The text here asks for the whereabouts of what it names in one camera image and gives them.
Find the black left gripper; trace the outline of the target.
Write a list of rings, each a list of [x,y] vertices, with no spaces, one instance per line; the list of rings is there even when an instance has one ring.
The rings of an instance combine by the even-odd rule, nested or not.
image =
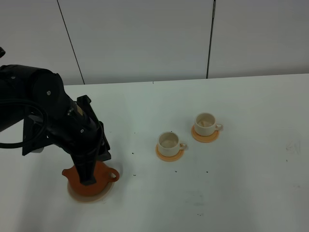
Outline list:
[[[96,160],[110,160],[111,154],[103,123],[96,117],[90,103],[87,95],[78,97],[76,101],[65,95],[54,104],[44,102],[42,107],[48,115],[47,128],[38,139],[23,146],[22,155],[55,144],[73,154],[71,158],[80,183],[84,186],[95,184]]]

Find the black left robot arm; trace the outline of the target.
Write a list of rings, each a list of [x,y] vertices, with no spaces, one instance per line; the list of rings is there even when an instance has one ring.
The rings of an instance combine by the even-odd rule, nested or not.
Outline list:
[[[96,182],[97,161],[111,158],[104,126],[83,95],[72,100],[59,74],[23,65],[0,68],[0,128],[5,130],[23,121],[23,140],[0,146],[22,148],[27,155],[49,145],[70,154],[80,183]]]

